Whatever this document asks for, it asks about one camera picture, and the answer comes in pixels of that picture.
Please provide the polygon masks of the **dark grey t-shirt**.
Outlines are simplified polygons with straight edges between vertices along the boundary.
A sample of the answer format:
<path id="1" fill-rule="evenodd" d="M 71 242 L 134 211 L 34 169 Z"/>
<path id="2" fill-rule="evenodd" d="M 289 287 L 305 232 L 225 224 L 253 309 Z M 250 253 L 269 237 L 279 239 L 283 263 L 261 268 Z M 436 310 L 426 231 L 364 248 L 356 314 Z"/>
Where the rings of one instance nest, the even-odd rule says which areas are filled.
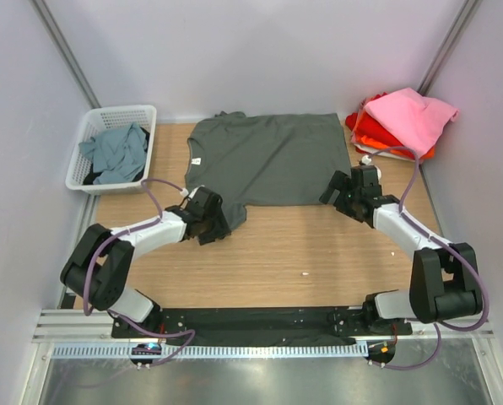
<path id="1" fill-rule="evenodd" d="M 244 224 L 249 206 L 317 205 L 334 172 L 350 171 L 335 113 L 220 112 L 193 128 L 187 146 L 187 188 L 217 192 L 231 230 Z"/>

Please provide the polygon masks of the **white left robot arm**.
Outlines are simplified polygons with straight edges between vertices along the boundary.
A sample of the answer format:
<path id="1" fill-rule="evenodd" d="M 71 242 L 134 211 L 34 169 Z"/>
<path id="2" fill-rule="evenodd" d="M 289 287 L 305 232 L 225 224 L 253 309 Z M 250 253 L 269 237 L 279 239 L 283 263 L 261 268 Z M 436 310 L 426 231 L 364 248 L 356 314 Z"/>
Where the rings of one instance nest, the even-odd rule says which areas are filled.
<path id="1" fill-rule="evenodd" d="M 133 262 L 163 246 L 196 239 L 205 245 L 230 234 L 222 197 L 205 186 L 181 190 L 183 202 L 157 207 L 151 219 L 121 228 L 91 225 L 64 265 L 60 280 L 83 299 L 84 314 L 105 311 L 141 337 L 161 330 L 162 310 L 145 294 L 127 287 Z"/>

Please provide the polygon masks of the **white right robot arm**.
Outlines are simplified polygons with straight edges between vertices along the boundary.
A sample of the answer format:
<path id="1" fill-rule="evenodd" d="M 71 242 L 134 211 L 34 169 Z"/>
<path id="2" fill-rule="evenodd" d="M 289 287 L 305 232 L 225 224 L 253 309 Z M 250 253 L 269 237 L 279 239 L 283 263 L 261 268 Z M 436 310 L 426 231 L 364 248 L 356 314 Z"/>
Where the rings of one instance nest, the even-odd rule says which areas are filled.
<path id="1" fill-rule="evenodd" d="M 438 322 L 458 332 L 472 332 L 486 323 L 488 295 L 474 249 L 426 228 L 404 207 L 403 200 L 385 194 L 376 166 L 354 166 L 348 174 L 335 171 L 320 201 L 382 232 L 412 261 L 408 290 L 367 298 L 371 308 L 361 314 L 365 330 L 380 334 L 392 325 L 392 319 Z"/>

